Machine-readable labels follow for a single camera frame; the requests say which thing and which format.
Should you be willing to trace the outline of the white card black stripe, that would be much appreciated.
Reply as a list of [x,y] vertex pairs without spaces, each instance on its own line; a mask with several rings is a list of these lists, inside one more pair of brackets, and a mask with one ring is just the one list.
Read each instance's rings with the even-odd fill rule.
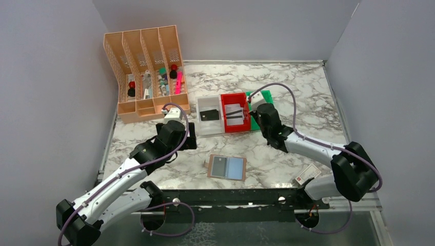
[[228,126],[238,126],[246,124],[249,121],[249,113],[244,108],[235,107],[235,108],[225,108],[225,118],[226,124]]

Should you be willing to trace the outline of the grey card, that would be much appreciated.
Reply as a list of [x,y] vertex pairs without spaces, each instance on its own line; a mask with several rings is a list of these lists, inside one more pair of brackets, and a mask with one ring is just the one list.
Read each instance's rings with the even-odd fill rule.
[[226,165],[227,158],[223,156],[214,156],[212,159],[212,166],[210,175],[212,177],[221,177],[224,178],[226,176]]

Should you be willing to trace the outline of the brown leather card holder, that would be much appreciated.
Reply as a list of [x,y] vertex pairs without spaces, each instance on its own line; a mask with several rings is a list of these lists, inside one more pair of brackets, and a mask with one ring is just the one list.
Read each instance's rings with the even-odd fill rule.
[[[212,159],[214,156],[223,156],[227,158],[226,176],[224,178],[212,177],[210,175]],[[245,181],[246,179],[247,159],[243,157],[211,154],[208,162],[204,162],[204,166],[207,167],[207,177],[209,178],[218,178],[218,179],[235,180],[235,181]]]

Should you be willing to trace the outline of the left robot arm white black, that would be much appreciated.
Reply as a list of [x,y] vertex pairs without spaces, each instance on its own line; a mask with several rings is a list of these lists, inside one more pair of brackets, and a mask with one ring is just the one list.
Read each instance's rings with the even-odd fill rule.
[[56,225],[70,245],[93,245],[114,222],[138,210],[164,210],[163,191],[146,181],[127,196],[123,194],[156,169],[174,161],[177,153],[197,148],[195,125],[170,120],[156,125],[157,135],[135,146],[116,172],[74,201],[56,206]]

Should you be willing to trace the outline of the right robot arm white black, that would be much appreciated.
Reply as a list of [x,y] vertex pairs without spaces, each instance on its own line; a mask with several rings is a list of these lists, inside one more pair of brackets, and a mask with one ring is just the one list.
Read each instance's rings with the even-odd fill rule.
[[309,138],[282,124],[277,109],[270,103],[259,105],[249,114],[269,146],[305,156],[332,170],[331,175],[312,177],[301,184],[296,194],[296,202],[301,208],[307,209],[325,197],[343,196],[358,202],[376,183],[381,183],[378,170],[359,143],[335,145]]

